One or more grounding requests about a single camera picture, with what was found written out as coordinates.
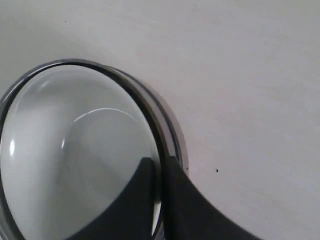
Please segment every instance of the white table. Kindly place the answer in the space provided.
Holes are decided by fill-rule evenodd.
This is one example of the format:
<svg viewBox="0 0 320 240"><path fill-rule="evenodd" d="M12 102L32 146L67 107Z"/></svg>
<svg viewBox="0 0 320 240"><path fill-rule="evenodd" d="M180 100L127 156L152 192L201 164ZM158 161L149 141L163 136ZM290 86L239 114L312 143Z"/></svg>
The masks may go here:
<svg viewBox="0 0 320 240"><path fill-rule="evenodd" d="M267 240L320 239L320 1L0 1L1 95L61 58L156 89L190 178L233 221Z"/></svg>

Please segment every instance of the metal rim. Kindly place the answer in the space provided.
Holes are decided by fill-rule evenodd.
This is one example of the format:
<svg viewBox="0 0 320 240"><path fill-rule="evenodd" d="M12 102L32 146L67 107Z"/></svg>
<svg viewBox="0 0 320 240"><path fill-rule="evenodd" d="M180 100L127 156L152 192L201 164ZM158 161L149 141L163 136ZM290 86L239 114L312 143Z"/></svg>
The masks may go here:
<svg viewBox="0 0 320 240"><path fill-rule="evenodd" d="M172 111L168 109L168 106L165 106L163 99L160 99L154 91L131 75L119 69L84 59L61 59L42 64L28 71L13 83L0 100L0 139L7 112L21 88L40 72L62 65L78 65L96 70L123 87L138 104L147 119L156 140L160 159L173 156L179 161L184 171L188 173L188 156L181 128L175 120ZM157 227L153 235L154 240L164 240L164 227L161 215L160 212ZM1 173L0 236L3 240L24 240L23 235L10 213L2 185Z"/></svg>

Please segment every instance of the white surface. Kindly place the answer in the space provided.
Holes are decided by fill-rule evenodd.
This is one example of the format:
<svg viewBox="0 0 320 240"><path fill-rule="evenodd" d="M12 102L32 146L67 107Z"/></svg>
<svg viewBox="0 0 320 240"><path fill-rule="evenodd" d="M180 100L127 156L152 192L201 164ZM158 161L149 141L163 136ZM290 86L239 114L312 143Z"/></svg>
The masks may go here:
<svg viewBox="0 0 320 240"><path fill-rule="evenodd" d="M2 0L0 93L59 58L125 70L173 108L211 203L267 240L318 240L319 12L318 0Z"/></svg>
<svg viewBox="0 0 320 240"><path fill-rule="evenodd" d="M27 240L62 240L99 216L141 158L159 161L151 129L113 80L81 66L58 66L14 99L1 137L1 178Z"/></svg>

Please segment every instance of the table surface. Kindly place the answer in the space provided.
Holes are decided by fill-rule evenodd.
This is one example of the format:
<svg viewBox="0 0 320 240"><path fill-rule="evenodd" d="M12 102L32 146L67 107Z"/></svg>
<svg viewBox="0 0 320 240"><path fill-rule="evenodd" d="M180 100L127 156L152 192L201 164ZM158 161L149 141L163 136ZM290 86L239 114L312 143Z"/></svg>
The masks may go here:
<svg viewBox="0 0 320 240"><path fill-rule="evenodd" d="M171 106L214 206L266 240L318 240L319 13L318 0L2 0L0 94L55 59L120 68Z"/></svg>

